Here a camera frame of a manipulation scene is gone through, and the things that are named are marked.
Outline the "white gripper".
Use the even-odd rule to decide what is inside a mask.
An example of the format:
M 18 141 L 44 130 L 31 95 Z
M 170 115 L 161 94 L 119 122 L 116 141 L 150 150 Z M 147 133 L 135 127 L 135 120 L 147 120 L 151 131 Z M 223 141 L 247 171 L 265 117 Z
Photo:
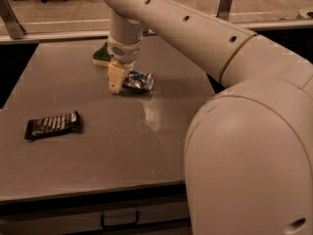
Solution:
M 108 69 L 109 90 L 113 94 L 121 91 L 123 81 L 135 67 L 142 47 L 142 39 L 135 43 L 124 43 L 108 38 L 108 53 L 111 57 Z

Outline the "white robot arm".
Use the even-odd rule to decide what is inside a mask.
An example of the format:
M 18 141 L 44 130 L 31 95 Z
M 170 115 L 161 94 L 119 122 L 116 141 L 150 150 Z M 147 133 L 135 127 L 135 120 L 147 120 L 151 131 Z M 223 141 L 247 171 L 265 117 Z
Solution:
M 224 86 L 185 142 L 194 235 L 313 235 L 313 66 L 255 32 L 170 0 L 104 0 L 109 89 L 150 28 Z

